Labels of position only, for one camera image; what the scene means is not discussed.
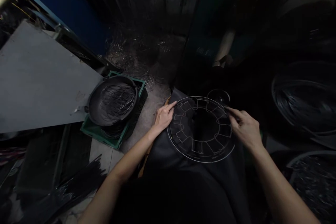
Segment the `wire frame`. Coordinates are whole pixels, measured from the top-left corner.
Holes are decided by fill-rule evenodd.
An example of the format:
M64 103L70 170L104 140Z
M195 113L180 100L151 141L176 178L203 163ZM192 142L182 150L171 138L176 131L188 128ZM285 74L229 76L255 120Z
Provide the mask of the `wire frame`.
M206 97L192 96L178 101L167 131L182 155L201 163L218 162L235 147L228 113Z

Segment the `blue wall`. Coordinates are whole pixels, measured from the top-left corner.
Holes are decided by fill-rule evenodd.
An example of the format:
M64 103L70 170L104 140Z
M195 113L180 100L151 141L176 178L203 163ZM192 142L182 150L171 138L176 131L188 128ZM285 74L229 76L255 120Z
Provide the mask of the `blue wall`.
M57 22L70 28L94 53L105 55L108 27L86 0L35 0Z

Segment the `gray metal sheet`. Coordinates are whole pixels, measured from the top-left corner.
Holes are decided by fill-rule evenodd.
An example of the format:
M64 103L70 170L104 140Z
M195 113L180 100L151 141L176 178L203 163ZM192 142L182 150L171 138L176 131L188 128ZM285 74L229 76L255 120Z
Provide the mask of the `gray metal sheet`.
M0 50L0 133L83 121L83 106L101 80L42 30L22 22Z

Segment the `right hand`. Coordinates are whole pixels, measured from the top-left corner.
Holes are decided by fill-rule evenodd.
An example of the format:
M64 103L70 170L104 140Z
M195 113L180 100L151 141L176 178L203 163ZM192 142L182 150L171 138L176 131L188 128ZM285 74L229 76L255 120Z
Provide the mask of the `right hand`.
M245 147L250 151L263 148L258 121L244 110L239 111L230 107L226 107L226 109L230 112L229 119L232 131Z

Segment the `green plastic crate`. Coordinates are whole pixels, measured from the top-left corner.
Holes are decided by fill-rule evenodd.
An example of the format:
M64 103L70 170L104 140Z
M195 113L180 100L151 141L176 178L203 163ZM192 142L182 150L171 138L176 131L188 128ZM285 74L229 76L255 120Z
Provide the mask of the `green plastic crate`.
M115 76L115 75L122 75L119 72L115 72L115 71L111 71L109 74L109 76ZM132 114L132 117L129 119L129 121L126 123L124 130L121 133L121 136L118 139L109 139L104 137L104 135L102 134L102 129L100 126L94 124L91 120L89 115L86 116L82 127L81 127L81 131L83 133L85 133L86 135L93 137L94 139L105 143L109 146L111 146L114 149L118 149L122 143L123 140L128 139L132 133L133 130L138 122L140 113L142 111L142 108L146 102L146 99L148 97L147 91L146 91L146 81L142 81L140 79L136 79L130 76L127 76L128 78L132 79L134 81L134 83L140 87L140 91L139 91L139 104L136 108L134 108L134 113Z

